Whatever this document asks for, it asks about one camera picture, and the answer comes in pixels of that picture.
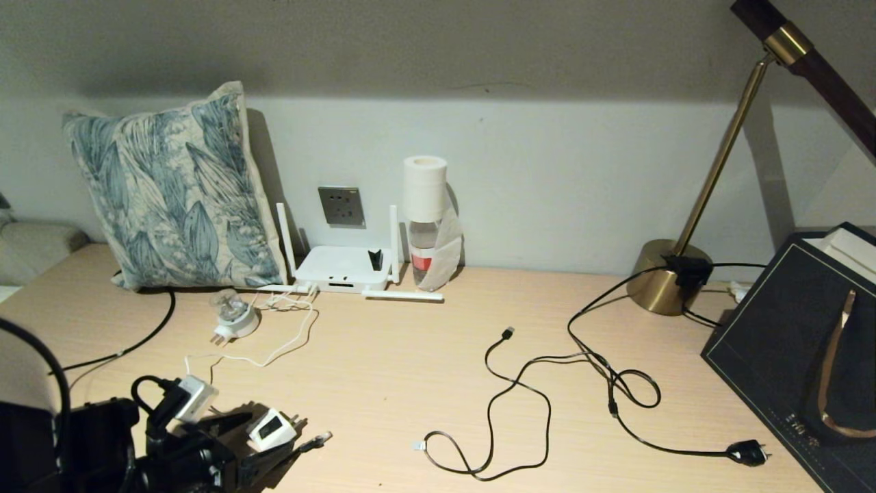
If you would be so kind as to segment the brass desk lamp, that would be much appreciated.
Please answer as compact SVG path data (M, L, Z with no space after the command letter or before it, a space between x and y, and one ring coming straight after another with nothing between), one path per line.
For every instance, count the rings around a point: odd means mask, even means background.
M703 286L689 290L676 285L675 274L667 271L663 255L705 258L713 263L714 268L720 267L704 251L693 247L691 240L770 65L784 66L791 74L804 78L850 132L864 155L876 165L876 114L816 49L807 35L788 20L771 0L735 0L731 11L760 41L764 56L751 70L682 233L675 240L657 238L645 243L631 277L622 283L628 296L637 305L664 316L688 313Z

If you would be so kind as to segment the white router with antennas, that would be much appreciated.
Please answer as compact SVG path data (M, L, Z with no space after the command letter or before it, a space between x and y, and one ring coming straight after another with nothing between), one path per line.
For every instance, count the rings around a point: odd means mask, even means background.
M311 294L318 290L360 294L365 299L443 302L443 294L436 292L388 290L389 285L400 284L403 266L396 205L390 205L389 218L390 244L379 247L383 250L381 272L372 270L367 253L369 249L353 246L317 246L309 251L300 264L294 260L287 262L293 283L263 285L254 287L254 290L290 294Z

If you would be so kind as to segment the grey wall socket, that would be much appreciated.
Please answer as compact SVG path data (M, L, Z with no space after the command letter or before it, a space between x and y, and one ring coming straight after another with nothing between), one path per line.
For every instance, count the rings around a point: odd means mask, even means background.
M320 205L329 227L364 229L362 194L356 187L320 186Z

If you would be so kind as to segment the white paper roll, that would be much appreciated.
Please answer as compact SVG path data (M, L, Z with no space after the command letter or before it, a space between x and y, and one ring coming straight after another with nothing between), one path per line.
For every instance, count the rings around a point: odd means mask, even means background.
M403 160L403 210L413 223L433 223L446 209L448 163L437 156L417 155Z

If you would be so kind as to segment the grey sofa cushion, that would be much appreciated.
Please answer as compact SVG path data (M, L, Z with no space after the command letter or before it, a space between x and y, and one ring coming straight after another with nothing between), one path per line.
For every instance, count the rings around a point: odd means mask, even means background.
M90 239L68 225L0 219L0 286L23 286Z

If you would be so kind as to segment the blue leaf pattern pillow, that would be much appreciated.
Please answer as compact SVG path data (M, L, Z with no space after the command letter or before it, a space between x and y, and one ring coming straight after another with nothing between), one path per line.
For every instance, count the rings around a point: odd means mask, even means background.
M116 286L287 283L240 81L160 112L69 112L62 131L118 262Z

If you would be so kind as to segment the white round plug adapter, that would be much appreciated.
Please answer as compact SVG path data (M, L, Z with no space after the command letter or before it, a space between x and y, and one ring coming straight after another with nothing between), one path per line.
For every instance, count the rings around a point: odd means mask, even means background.
M241 298L234 288L225 288L213 294L210 305L216 312L216 327L211 344L225 346L229 341L242 339L259 327L259 311Z

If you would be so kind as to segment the black lamp switch box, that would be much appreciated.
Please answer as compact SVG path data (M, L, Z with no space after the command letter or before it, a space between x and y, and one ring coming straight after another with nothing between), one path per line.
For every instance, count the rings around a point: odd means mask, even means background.
M675 284L680 288L700 288L707 284L713 272L713 263L705 258L663 255L667 271L675 274Z

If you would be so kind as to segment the white box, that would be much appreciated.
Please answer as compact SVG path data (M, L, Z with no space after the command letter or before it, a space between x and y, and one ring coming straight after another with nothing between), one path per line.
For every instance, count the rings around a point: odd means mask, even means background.
M823 236L803 241L876 285L876 244L863 233L838 227Z

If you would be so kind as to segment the clear bottle red label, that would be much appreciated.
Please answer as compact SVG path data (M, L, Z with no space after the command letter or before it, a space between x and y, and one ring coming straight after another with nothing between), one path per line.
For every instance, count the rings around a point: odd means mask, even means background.
M414 283L422 284L434 261L441 220L408 224L408 252Z

